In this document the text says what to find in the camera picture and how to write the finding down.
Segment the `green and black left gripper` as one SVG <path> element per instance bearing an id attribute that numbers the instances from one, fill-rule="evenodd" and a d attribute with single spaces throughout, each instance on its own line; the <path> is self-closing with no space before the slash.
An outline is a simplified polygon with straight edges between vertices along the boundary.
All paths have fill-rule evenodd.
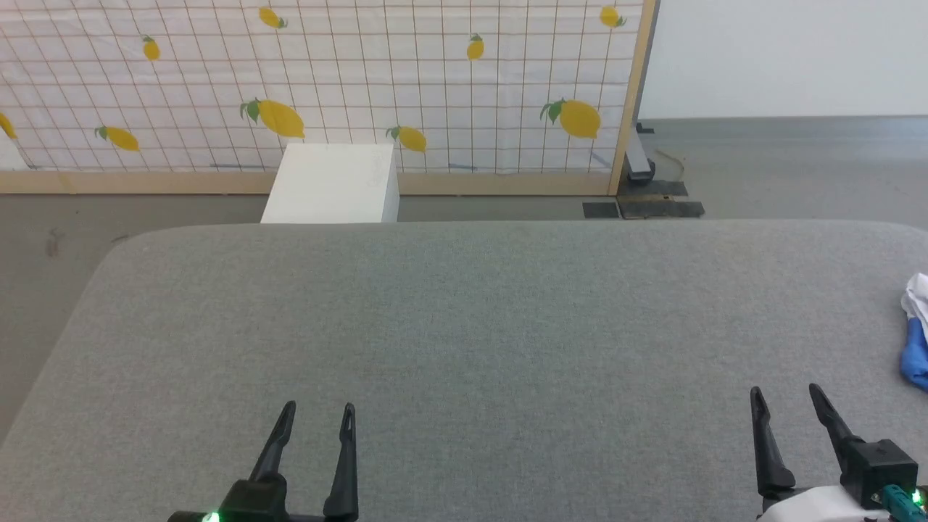
<path id="1" fill-rule="evenodd" d="M 282 407 L 249 480 L 235 482 L 219 508 L 208 512 L 176 511 L 169 521 L 357 521 L 360 515 L 357 416 L 351 402 L 345 404 L 339 424 L 339 456 L 322 515 L 288 512 L 287 481 L 276 475 L 283 450 L 291 439 L 296 409 L 294 400 Z"/>

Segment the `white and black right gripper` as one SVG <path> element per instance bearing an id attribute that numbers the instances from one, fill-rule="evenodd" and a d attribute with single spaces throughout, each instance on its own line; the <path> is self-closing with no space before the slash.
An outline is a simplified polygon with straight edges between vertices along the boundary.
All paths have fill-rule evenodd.
<path id="1" fill-rule="evenodd" d="M 924 521 L 926 500 L 917 486 L 918 465 L 888 439 L 864 443 L 848 427 L 824 390 L 808 385 L 816 418 L 825 427 L 846 476 L 838 485 L 798 489 L 770 428 L 759 386 L 750 391 L 751 429 L 759 521 Z"/>

